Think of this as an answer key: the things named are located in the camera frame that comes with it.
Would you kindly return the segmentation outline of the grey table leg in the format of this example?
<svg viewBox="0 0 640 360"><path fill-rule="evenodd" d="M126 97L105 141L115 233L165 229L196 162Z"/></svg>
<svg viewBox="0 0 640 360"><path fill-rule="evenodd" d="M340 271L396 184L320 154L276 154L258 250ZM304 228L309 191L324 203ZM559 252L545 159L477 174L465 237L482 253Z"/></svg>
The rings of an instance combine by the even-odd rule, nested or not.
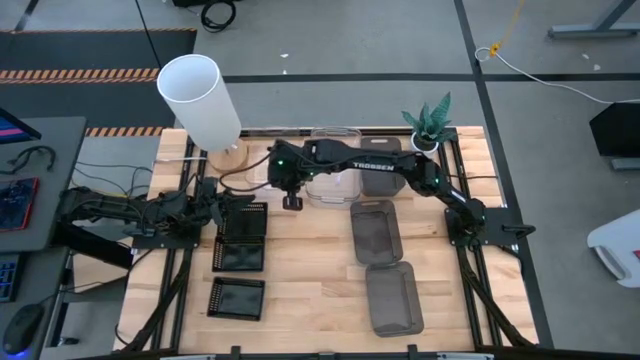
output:
<svg viewBox="0 0 640 360"><path fill-rule="evenodd" d="M549 30L547 31L547 35L551 39L637 36L638 34L640 34L640 22L619 22L619 19L637 1L638 0L616 0L594 22L587 24L554 25L549 28Z"/></svg>

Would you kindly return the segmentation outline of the red mouse pad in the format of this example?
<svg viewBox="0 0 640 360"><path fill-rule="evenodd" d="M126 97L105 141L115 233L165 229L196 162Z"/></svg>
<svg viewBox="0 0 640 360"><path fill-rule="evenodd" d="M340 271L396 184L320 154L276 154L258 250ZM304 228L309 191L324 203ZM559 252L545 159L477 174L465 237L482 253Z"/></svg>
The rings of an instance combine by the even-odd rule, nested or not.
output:
<svg viewBox="0 0 640 360"><path fill-rule="evenodd" d="M0 232L27 228L38 186L37 177L0 182Z"/></svg>

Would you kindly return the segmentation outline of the white plastic object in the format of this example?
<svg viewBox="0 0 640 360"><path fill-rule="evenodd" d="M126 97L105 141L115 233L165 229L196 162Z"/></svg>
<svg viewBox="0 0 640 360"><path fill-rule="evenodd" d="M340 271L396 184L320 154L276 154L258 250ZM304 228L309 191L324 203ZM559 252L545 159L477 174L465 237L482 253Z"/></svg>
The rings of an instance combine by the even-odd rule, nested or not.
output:
<svg viewBox="0 0 640 360"><path fill-rule="evenodd" d="M640 288L640 209L591 231L587 245L619 285Z"/></svg>

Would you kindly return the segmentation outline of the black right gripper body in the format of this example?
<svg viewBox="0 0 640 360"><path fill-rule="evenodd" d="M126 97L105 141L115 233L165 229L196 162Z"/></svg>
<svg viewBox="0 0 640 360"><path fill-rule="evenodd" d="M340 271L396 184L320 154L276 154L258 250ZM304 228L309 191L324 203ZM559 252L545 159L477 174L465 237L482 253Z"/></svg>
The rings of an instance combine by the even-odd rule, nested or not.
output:
<svg viewBox="0 0 640 360"><path fill-rule="evenodd" d="M308 178L303 168L303 148L287 141L275 141L269 151L269 184L287 193L298 193Z"/></svg>

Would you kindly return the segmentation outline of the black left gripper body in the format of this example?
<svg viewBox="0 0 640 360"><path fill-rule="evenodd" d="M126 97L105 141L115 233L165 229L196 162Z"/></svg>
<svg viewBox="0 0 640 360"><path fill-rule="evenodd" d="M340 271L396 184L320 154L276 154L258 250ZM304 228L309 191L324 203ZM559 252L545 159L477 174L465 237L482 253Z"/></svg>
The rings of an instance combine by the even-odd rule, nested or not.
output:
<svg viewBox="0 0 640 360"><path fill-rule="evenodd" d="M212 221L210 213L210 205L219 201L222 203L222 197L218 193L218 179L215 177L205 177L199 187L195 202L193 204L193 217L200 221L203 225Z"/></svg>

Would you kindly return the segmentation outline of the green plant in white pot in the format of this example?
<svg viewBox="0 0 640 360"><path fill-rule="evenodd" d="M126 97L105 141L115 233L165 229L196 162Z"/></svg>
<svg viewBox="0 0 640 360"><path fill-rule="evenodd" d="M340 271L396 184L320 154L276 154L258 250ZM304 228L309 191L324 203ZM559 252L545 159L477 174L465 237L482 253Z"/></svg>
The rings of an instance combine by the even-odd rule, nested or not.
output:
<svg viewBox="0 0 640 360"><path fill-rule="evenodd" d="M401 112L403 120L412 127L410 142L416 151L432 157L441 144L457 138L457 132L448 127L451 100L451 93L447 92L433 109L424 103L417 117L408 111Z"/></svg>

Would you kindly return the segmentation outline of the computer monitor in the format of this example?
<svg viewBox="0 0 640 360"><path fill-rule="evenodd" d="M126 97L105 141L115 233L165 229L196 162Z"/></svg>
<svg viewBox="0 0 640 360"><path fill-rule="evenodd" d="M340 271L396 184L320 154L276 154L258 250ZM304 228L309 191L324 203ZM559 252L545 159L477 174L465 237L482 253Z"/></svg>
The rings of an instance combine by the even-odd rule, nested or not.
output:
<svg viewBox="0 0 640 360"><path fill-rule="evenodd" d="M0 145L40 140L41 133L0 107Z"/></svg>

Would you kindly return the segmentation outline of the black box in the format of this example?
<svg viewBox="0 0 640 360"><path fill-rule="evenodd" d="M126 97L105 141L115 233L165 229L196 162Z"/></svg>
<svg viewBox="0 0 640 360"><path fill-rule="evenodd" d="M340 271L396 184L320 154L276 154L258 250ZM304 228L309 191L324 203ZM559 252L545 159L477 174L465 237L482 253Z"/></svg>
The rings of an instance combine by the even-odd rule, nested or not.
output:
<svg viewBox="0 0 640 360"><path fill-rule="evenodd" d="M590 120L601 157L615 171L640 171L640 103L614 103Z"/></svg>

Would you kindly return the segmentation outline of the black aluminium table frame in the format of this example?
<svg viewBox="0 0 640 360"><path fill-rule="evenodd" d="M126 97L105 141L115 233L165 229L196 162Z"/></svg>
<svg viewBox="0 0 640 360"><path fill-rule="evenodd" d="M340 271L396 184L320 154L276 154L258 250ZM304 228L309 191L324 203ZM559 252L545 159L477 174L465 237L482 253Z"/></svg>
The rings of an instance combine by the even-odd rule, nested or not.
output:
<svg viewBox="0 0 640 360"><path fill-rule="evenodd" d="M460 152L470 194L488 207L503 203L499 180L485 131L481 126L457 128ZM257 191L268 202L264 270L257 273L214 273L215 224L203 229L192 252L186 298L164 317L158 347L171 347L174 323L181 330L180 355L214 354L229 359L234 346L241 359L267 354L275 359L373 360L406 359L410 345L422 359L437 359L433 352L473 350L466 299L458 270L458 257L448 241L445 205L403 188L395 204L404 250L402 260L414 269L424 319L420 334L381 338L370 322L365 267L355 257L349 207L315 207L306 198L300 212L282 209L284 193L269 187ZM493 298L527 340L539 343L520 264L494 246L483 246ZM157 249L136 265L129 276L119 318L121 336L132 340L157 306L168 251ZM210 318L206 313L211 287L217 277L265 281L265 303L258 322Z"/></svg>

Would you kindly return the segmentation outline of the black computer mouse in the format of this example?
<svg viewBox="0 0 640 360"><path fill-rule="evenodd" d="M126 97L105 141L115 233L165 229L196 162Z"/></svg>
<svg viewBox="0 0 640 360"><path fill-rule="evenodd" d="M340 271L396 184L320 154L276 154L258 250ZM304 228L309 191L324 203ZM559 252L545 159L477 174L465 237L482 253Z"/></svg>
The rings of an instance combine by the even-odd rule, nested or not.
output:
<svg viewBox="0 0 640 360"><path fill-rule="evenodd" d="M2 350L10 356L23 355L35 337L44 315L44 307L28 304L20 308L5 329Z"/></svg>

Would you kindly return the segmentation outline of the black keyboard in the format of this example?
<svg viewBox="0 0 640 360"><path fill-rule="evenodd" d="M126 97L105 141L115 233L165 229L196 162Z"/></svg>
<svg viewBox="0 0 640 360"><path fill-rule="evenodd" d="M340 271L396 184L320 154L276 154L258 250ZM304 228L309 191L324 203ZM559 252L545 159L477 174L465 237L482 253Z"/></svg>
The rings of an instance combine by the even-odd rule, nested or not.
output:
<svg viewBox="0 0 640 360"><path fill-rule="evenodd" d="M0 303L12 302L18 288L19 254L0 254Z"/></svg>

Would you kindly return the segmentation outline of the grey desk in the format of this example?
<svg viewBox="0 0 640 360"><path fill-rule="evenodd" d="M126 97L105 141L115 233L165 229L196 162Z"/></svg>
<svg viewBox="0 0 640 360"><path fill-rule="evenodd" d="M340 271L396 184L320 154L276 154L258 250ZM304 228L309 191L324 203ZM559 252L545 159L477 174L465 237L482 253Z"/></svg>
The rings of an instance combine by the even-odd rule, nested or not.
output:
<svg viewBox="0 0 640 360"><path fill-rule="evenodd" d="M41 133L40 140L0 145L0 182L37 177L38 191L26 229L0 232L0 254L22 254L22 274L12 302L0 303L0 360L38 360L50 326L54 294L65 272L69 250L52 244L60 194L73 174L81 148L83 117L29 118L27 125ZM44 315L33 342L23 355L2 350L5 329L25 305L39 303Z"/></svg>

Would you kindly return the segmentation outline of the white cylinder table lamp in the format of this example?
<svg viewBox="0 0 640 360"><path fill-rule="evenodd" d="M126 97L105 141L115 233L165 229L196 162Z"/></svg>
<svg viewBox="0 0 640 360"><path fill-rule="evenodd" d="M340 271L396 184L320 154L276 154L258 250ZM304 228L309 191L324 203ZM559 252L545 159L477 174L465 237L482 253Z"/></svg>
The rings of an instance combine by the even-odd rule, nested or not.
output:
<svg viewBox="0 0 640 360"><path fill-rule="evenodd" d="M200 54L177 57L160 70L156 86L194 144L208 153L214 169L229 173L246 163L241 121L213 59Z"/></svg>

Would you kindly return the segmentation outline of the black hazard-striped floor mat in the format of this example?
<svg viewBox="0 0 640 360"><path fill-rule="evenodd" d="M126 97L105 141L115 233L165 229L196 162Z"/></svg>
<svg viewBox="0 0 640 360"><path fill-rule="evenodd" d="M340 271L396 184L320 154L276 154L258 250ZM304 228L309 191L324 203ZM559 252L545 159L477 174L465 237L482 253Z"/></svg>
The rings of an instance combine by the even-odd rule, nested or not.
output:
<svg viewBox="0 0 640 360"><path fill-rule="evenodd" d="M161 67L194 28L0 31L0 107L20 119L83 117L88 137L158 136L175 117Z"/></svg>

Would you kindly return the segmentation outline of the black slotted plastic basket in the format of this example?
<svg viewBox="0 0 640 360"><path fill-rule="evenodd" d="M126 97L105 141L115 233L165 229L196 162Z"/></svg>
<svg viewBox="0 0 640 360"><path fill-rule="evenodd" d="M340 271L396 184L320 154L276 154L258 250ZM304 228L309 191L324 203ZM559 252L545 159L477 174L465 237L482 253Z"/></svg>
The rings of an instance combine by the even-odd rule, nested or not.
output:
<svg viewBox="0 0 640 360"><path fill-rule="evenodd" d="M265 239L224 238L214 243L213 272L262 272L265 263Z"/></svg>
<svg viewBox="0 0 640 360"><path fill-rule="evenodd" d="M238 212L223 219L217 229L217 235L227 238L265 237L267 233L268 204L256 202L247 205Z"/></svg>
<svg viewBox="0 0 640 360"><path fill-rule="evenodd" d="M258 322L262 317L265 289L263 280L215 277L206 315Z"/></svg>

